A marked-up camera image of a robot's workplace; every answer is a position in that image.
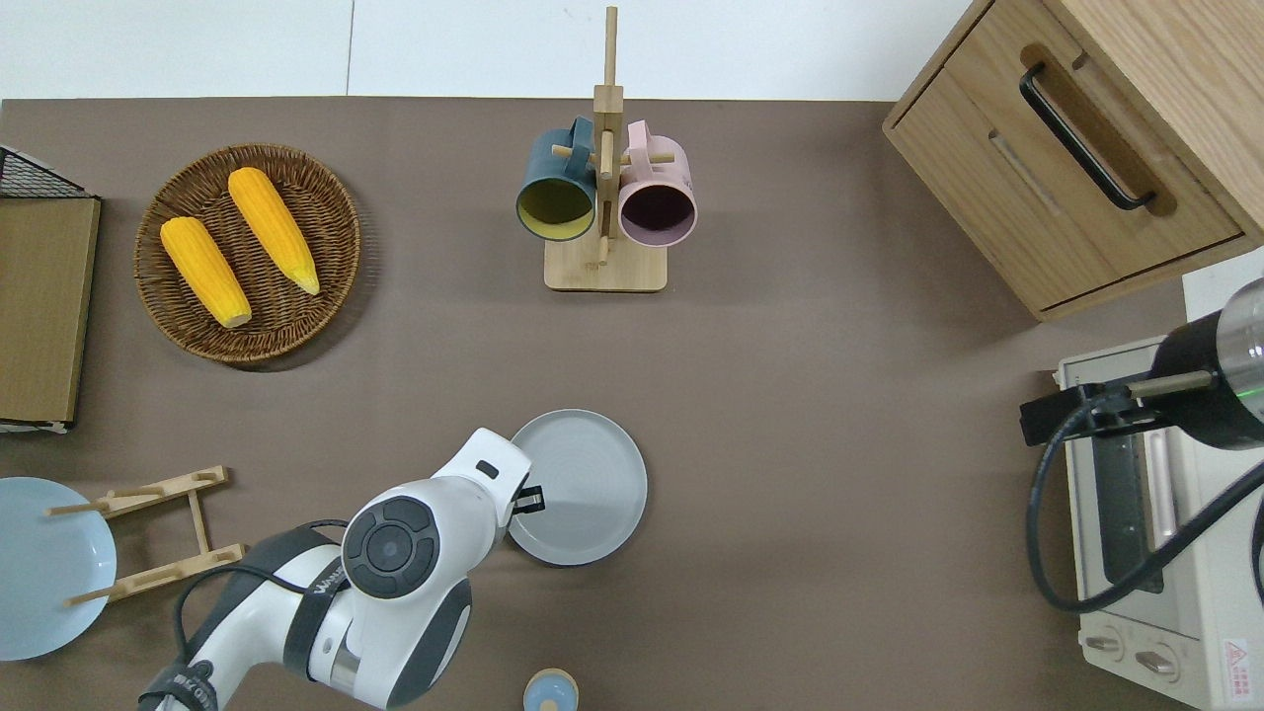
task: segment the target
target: pink mug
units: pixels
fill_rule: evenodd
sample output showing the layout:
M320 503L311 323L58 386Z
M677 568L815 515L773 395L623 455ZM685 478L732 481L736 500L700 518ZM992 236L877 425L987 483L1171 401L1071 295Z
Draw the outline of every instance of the pink mug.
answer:
M645 121L628 124L629 166L619 175L619 226L646 247L671 247L698 225L698 204L685 151L664 135L650 135ZM651 163L650 156L671 154Z

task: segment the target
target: yellow corn cob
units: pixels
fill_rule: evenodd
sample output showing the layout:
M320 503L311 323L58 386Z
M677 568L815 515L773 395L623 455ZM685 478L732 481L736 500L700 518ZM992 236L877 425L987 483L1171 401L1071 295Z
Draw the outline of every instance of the yellow corn cob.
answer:
M238 168L229 173L229 195L281 273L307 294L319 294L312 253L268 176L259 168Z
M179 276L220 325L231 329L250 320L241 285L197 218L172 218L163 223L159 235Z

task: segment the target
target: white tile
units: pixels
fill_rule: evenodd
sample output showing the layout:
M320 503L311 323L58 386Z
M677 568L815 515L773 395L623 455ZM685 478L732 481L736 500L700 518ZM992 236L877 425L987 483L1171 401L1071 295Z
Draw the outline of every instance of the white tile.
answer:
M1264 276L1264 248L1184 275L1186 318L1192 321L1220 310L1235 291L1260 276Z
M607 0L358 0L349 91L592 96ZM894 100L969 0L623 0L629 97Z
M0 0L0 99L345 94L351 0Z

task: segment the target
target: mug rack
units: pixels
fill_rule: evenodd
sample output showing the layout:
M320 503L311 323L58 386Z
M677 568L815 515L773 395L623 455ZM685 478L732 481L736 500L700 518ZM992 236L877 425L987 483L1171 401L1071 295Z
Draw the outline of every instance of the mug rack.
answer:
M109 587L70 597L63 605L71 607L72 605L80 605L99 597L109 597L107 602L114 602L138 592L182 581L211 568L240 560L245 555L245 545L240 543L211 550L210 541L206 538L206 520L202 516L202 504L197 498L200 490L221 485L226 481L229 481L229 476L224 467L211 467L147 486L110 490L105 496L87 504L58 506L44 511L46 516L97 511L102 517L109 520L181 496L188 497L188 506L193 511L193 535L197 538L197 548L200 550L197 555L119 578Z
M619 164L623 157L623 87L614 83L618 8L605 8L605 81L593 87L593 153L597 167L597 216L576 239L545 242L545 285L555 291L662 291L667 286L667 250L632 242L617 219ZM555 145L554 153L569 154ZM670 162L652 156L651 162Z

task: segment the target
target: wicker basket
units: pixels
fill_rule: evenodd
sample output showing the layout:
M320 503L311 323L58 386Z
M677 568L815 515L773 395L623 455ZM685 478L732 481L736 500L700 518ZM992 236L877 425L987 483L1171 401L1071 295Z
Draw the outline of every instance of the wicker basket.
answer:
M272 178L307 239L321 291L312 296L286 278L229 196L229 173L244 166ZM171 218L202 220L236 275L253 312L235 329L221 326L176 271L158 230ZM259 363L298 348L343 306L360 263L360 219L346 189L295 148L244 144L221 148L176 173L145 210L137 233L137 287L145 310L185 350L229 364Z

